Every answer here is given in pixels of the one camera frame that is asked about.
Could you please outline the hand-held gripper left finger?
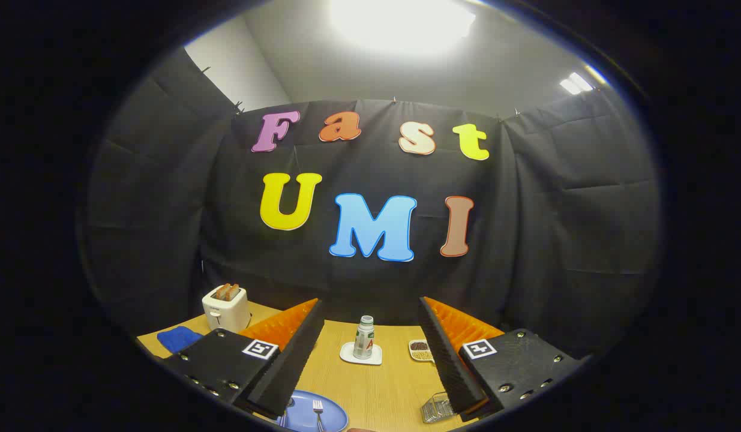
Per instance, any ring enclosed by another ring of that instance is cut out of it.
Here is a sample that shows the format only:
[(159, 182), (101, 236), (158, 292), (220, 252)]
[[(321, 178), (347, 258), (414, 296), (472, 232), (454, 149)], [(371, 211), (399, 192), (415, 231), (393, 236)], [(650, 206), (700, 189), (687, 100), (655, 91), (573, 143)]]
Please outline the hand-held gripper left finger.
[(163, 364), (198, 391), (275, 420), (285, 412), (324, 321), (323, 301), (314, 298), (238, 333), (213, 330)]

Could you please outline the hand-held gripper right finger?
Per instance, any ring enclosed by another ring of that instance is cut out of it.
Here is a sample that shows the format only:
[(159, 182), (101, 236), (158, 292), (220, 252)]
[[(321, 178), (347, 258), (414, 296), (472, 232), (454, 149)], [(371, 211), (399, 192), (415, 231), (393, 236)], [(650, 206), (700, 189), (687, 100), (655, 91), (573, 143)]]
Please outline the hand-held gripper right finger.
[(464, 422), (504, 415), (564, 383), (587, 364), (536, 333), (501, 331), (421, 297), (418, 320), (451, 408)]

